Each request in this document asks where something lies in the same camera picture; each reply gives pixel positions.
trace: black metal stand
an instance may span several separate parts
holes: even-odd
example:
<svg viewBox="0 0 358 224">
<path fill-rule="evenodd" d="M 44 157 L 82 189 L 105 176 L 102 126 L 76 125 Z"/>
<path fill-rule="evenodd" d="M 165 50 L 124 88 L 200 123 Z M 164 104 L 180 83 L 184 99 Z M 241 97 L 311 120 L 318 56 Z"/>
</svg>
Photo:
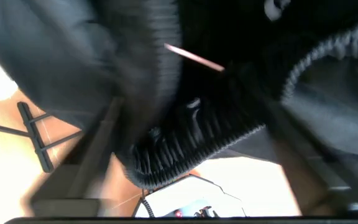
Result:
<svg viewBox="0 0 358 224">
<path fill-rule="evenodd" d="M 36 118 L 33 118 L 29 106 L 27 103 L 24 102 L 18 102 L 17 108 L 19 109 L 19 112 L 22 116 L 24 126 L 27 129 L 27 132 L 19 131 L 12 128 L 7 128 L 0 126 L 0 132 L 9 133 L 9 134 L 15 134 L 18 136 L 24 136 L 31 139 L 32 144 L 35 148 L 35 153 L 38 156 L 38 159 L 41 163 L 42 170 L 44 172 L 51 172 L 53 171 L 53 164 L 49 158 L 47 149 L 50 149 L 54 146 L 57 146 L 65 141 L 68 141 L 74 137 L 77 137 L 81 134 L 81 131 L 78 131 L 77 133 L 71 134 L 65 138 L 62 138 L 61 140 L 57 140 L 47 146 L 44 145 L 44 142 L 42 141 L 41 135 L 38 132 L 37 126 L 35 125 L 35 122 L 40 121 L 44 118 L 47 118 L 50 116 L 50 114 L 43 114 L 41 116 L 38 116 Z"/>
</svg>

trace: tan floor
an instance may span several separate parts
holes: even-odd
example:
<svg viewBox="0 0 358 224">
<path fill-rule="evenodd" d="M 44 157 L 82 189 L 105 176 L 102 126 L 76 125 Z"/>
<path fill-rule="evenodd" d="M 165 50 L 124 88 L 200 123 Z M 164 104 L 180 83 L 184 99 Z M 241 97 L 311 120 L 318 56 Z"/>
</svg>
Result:
<svg viewBox="0 0 358 224">
<path fill-rule="evenodd" d="M 16 108 L 18 101 L 27 102 L 34 116 L 43 114 L 19 90 L 8 100 L 0 101 L 0 125 L 25 131 Z M 56 118 L 37 123 L 45 144 L 50 144 L 77 131 Z M 76 139 L 49 149 L 57 166 Z M 109 168 L 103 198 L 112 201 L 111 215 L 128 217 L 141 196 L 141 190 L 130 183 L 115 158 Z M 240 198 L 250 215 L 298 215 L 299 211 L 288 188 L 281 167 L 247 158 L 206 161 L 195 172 Z M 0 133 L 0 223 L 14 217 L 29 216 L 26 195 L 45 178 L 29 139 Z"/>
</svg>

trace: black jacket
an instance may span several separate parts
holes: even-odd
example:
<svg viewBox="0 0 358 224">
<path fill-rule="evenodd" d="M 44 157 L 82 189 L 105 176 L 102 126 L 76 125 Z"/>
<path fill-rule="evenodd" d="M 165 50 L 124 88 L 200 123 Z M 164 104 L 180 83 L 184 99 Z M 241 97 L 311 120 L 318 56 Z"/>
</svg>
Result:
<svg viewBox="0 0 358 224">
<path fill-rule="evenodd" d="M 0 0 L 0 64 L 37 106 L 82 129 L 122 98 L 112 151 L 139 187 L 213 156 L 276 162 L 250 88 L 358 168 L 358 0 L 274 6 L 272 21 L 257 0 Z M 227 69 L 181 62 L 164 43 Z"/>
</svg>

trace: cable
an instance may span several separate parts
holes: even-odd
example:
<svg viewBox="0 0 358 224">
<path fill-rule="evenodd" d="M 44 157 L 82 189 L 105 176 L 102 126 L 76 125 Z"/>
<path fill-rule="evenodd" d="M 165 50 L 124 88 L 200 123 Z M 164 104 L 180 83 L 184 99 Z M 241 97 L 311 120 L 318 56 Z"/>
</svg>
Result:
<svg viewBox="0 0 358 224">
<path fill-rule="evenodd" d="M 144 189 L 142 189 L 142 201 L 141 202 L 144 205 L 144 207 L 146 208 L 149 216 L 154 218 L 154 213 L 153 213 L 152 207 L 150 207 L 149 203 L 146 201 L 146 199 L 144 197 Z"/>
</svg>

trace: thin pink rod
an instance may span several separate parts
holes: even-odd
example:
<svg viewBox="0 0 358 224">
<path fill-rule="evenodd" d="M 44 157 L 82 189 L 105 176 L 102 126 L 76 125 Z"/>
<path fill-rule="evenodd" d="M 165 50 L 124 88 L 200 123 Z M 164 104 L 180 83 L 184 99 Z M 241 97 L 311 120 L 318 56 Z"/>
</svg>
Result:
<svg viewBox="0 0 358 224">
<path fill-rule="evenodd" d="M 176 54 L 179 54 L 179 55 L 182 55 L 188 59 L 191 59 L 191 60 L 194 60 L 198 63 L 202 63 L 203 65 L 209 67 L 209 68 L 212 68 L 214 70 L 217 70 L 219 72 L 222 72 L 224 70 L 224 67 L 222 65 L 218 65 L 210 60 L 206 60 L 205 58 L 202 58 L 200 56 L 197 56 L 193 53 L 190 53 L 186 50 L 183 50 L 183 49 L 180 49 L 178 47 L 174 47 L 170 44 L 164 44 L 165 45 L 165 48 L 172 51 L 172 52 L 175 52 Z"/>
</svg>

